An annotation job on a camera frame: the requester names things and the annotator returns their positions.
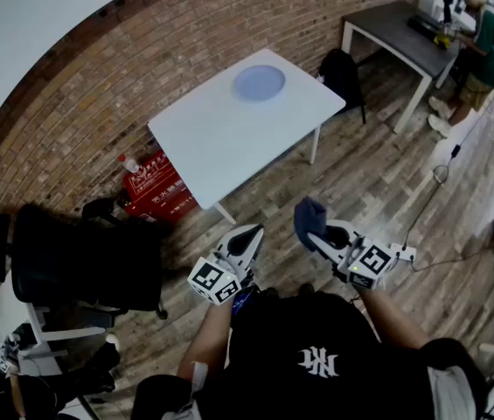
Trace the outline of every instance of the green shirt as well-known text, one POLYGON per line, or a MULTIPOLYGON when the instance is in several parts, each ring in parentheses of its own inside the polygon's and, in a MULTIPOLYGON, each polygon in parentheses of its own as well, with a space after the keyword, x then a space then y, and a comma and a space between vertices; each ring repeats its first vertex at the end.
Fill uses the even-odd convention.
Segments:
POLYGON ((479 32, 474 39, 475 44, 480 50, 487 52, 487 55, 478 55, 470 72, 481 82, 494 87, 494 14, 490 9, 484 9, 477 22, 479 32))

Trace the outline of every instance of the wooden floor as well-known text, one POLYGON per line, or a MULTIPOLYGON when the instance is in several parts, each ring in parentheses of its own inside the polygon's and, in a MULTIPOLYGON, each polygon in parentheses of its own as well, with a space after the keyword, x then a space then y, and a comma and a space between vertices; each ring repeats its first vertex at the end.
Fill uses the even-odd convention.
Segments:
MULTIPOLYGON (((449 140, 442 141, 427 126, 428 108, 423 102, 396 136, 391 126, 415 89, 414 72, 385 54, 360 69, 360 78, 367 101, 366 125, 358 109, 330 119, 323 126, 312 166, 307 162, 309 136, 224 200, 239 224, 264 224, 265 238, 255 270, 262 289, 273 286, 288 296, 300 284, 312 282, 319 290, 351 295, 352 290, 332 276, 330 263, 297 240, 293 229, 297 202, 309 195, 328 207, 330 218, 348 220, 359 232, 386 243, 404 242, 407 229, 435 189, 432 168, 446 164, 454 145, 478 119, 471 115, 453 129, 449 140)), ((450 93, 450 85, 445 87, 441 95, 450 93)), ((456 259, 490 245, 493 218, 491 106, 451 163, 447 183, 409 236, 409 245, 418 248, 416 267, 456 259)), ((200 209, 177 225, 164 247, 167 268, 183 268, 172 272, 164 286, 169 319, 131 312, 117 320, 114 330, 122 343, 122 362, 115 374, 118 389, 103 396, 108 403, 95 408, 100 418, 129 418, 137 383, 149 375, 175 372, 207 308, 187 285, 186 269, 199 256, 206 256, 231 228, 215 210, 200 209)), ((494 343, 492 251, 419 273, 401 262, 387 279, 386 289, 433 337, 462 341, 487 375, 494 371, 494 358, 477 350, 481 342, 494 343)), ((341 319, 331 317, 330 322, 342 328, 341 319)), ((73 343, 80 351, 81 344, 73 343)))

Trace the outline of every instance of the white logo on shirt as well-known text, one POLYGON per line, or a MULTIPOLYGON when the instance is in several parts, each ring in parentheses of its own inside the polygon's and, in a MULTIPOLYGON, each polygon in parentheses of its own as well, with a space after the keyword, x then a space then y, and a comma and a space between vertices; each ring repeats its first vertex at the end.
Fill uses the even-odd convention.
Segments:
POLYGON ((323 378, 339 376, 334 368, 334 360, 337 358, 337 354, 326 356, 326 349, 324 347, 317 350, 313 346, 310 350, 299 350, 299 352, 303 353, 304 358, 303 362, 300 362, 299 365, 310 369, 310 375, 318 375, 323 378))

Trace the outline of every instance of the red box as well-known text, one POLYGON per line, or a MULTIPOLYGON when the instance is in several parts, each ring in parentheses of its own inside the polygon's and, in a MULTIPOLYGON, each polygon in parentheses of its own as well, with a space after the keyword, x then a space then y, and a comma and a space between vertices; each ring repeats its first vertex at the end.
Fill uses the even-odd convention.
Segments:
POLYGON ((142 176, 131 172, 124 176, 131 201, 124 208, 128 214, 173 224, 198 205, 162 150, 143 168, 146 172, 142 176))

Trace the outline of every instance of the gray desk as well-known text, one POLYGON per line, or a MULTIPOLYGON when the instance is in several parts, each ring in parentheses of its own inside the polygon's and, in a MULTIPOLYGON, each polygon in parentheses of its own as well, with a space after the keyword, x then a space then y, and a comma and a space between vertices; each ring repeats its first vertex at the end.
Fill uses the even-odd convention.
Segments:
POLYGON ((442 50, 410 28, 407 20, 416 12, 428 17, 424 12, 404 1, 383 4, 344 16, 343 51, 350 52, 351 35, 356 31, 386 48, 421 75, 420 85, 394 127, 394 132, 397 134, 412 116, 431 81, 437 79, 437 88, 445 81, 450 68, 455 63, 459 49, 456 42, 451 42, 448 50, 442 50))

